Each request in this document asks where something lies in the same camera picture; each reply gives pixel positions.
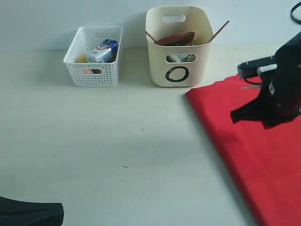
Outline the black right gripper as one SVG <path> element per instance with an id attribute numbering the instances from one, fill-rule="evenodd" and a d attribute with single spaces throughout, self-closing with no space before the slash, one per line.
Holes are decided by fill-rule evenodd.
<path id="1" fill-rule="evenodd" d="M 255 98 L 232 110 L 233 123 L 262 121 L 264 128 L 291 122 L 301 114 L 301 34 L 275 52 L 277 68 L 268 85 Z"/>

